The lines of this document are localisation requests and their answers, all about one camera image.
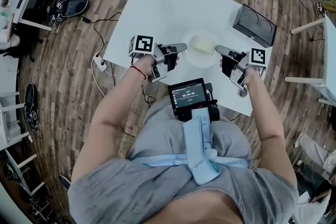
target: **white sneaker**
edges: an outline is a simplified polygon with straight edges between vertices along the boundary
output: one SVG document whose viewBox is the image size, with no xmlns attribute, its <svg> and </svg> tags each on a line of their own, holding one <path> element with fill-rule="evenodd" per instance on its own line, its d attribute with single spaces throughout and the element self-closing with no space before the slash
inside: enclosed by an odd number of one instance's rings
<svg viewBox="0 0 336 224">
<path fill-rule="evenodd" d="M 303 133 L 300 133 L 298 138 L 295 140 L 294 147 L 297 148 L 300 145 L 300 140 L 303 137 Z"/>
</svg>

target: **light blue cloth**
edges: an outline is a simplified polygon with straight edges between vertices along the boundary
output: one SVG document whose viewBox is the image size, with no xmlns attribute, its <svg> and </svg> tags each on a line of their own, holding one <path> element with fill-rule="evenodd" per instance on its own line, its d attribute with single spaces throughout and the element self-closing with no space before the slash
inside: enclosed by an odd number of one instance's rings
<svg viewBox="0 0 336 224">
<path fill-rule="evenodd" d="M 133 162 L 150 166 L 187 165 L 198 185 L 203 185 L 220 175 L 219 164 L 248 168 L 249 161 L 233 157 L 217 157 L 217 150 L 212 148 L 211 128 L 208 108 L 192 110 L 193 119 L 182 125 L 185 154 L 164 154 L 138 157 Z"/>
</svg>

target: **power strip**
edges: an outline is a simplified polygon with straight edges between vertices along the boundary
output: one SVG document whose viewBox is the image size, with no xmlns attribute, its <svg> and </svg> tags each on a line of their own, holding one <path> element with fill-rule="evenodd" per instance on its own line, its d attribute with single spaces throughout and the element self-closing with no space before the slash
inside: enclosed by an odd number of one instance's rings
<svg viewBox="0 0 336 224">
<path fill-rule="evenodd" d="M 101 72 L 104 72 L 107 69 L 106 63 L 99 56 L 99 54 L 95 54 L 93 60 L 95 61 L 96 65 L 98 66 Z"/>
</svg>

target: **wooden floor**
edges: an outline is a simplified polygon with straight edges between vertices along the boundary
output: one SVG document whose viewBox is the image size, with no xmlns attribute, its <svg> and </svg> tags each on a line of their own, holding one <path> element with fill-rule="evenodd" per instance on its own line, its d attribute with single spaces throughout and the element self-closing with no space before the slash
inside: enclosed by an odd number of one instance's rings
<svg viewBox="0 0 336 224">
<path fill-rule="evenodd" d="M 307 133 L 328 149 L 334 148 L 335 132 L 330 124 L 325 123 L 327 106 L 317 102 L 318 92 L 311 86 L 286 83 L 283 80 L 285 76 L 322 77 L 323 56 L 319 51 L 319 41 L 309 40 L 313 31 L 295 36 L 290 34 L 292 28 L 311 22 L 314 18 L 311 18 L 300 0 L 235 1 L 246 3 L 278 26 L 265 84 L 282 116 L 292 162 L 302 155 L 301 150 L 293 149 L 293 143 L 300 132 Z M 322 0 L 309 1 L 317 17 L 314 5 Z M 310 8 L 307 0 L 302 2 Z M 107 18 L 122 11 L 124 6 L 125 0 L 90 0 L 90 8 L 85 16 L 93 20 Z M 97 30 L 101 32 L 105 42 L 109 41 L 115 24 L 97 23 Z M 31 63 L 27 57 L 22 60 L 19 86 L 22 99 L 29 83 L 37 87 L 42 138 L 34 136 L 34 142 L 29 147 L 38 155 L 35 161 L 37 170 L 53 196 L 55 207 L 67 215 L 67 196 L 58 182 L 58 175 L 71 176 L 70 170 L 87 138 L 94 110 L 103 97 L 91 72 L 91 59 L 100 50 L 101 40 L 93 25 L 84 23 L 80 18 L 64 25 L 57 36 L 46 32 L 43 35 L 43 44 L 38 45 L 34 51 L 35 62 Z M 314 37 L 322 38 L 319 27 Z M 93 71 L 105 93 L 113 88 L 111 76 L 102 74 L 95 64 Z M 146 94 L 158 100 L 166 93 L 166 87 L 161 83 L 151 85 L 146 91 Z M 139 93 L 124 122 L 125 131 L 137 135 L 147 110 L 148 105 Z M 226 111 L 225 115 L 233 119 L 237 113 Z M 253 149 L 253 157 L 258 159 L 260 142 L 253 115 L 241 116 L 235 123 L 246 134 Z M 120 131 L 120 156 L 125 156 L 133 141 L 132 137 Z"/>
</svg>

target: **hand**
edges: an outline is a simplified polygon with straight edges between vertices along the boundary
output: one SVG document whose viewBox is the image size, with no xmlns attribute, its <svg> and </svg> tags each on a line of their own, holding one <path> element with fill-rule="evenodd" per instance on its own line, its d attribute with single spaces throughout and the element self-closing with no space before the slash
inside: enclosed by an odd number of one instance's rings
<svg viewBox="0 0 336 224">
<path fill-rule="evenodd" d="M 221 63 L 219 64 L 219 66 L 222 67 L 223 60 L 221 59 L 220 62 Z M 244 85 L 248 85 L 251 82 L 252 78 L 255 77 L 255 75 L 259 76 L 253 66 L 249 66 L 248 68 L 245 69 L 245 75 L 246 75 L 246 78 L 244 81 Z"/>
<path fill-rule="evenodd" d="M 134 66 L 139 68 L 146 76 L 152 74 L 152 66 L 154 65 L 154 58 L 150 55 L 145 55 L 139 59 Z"/>
</svg>

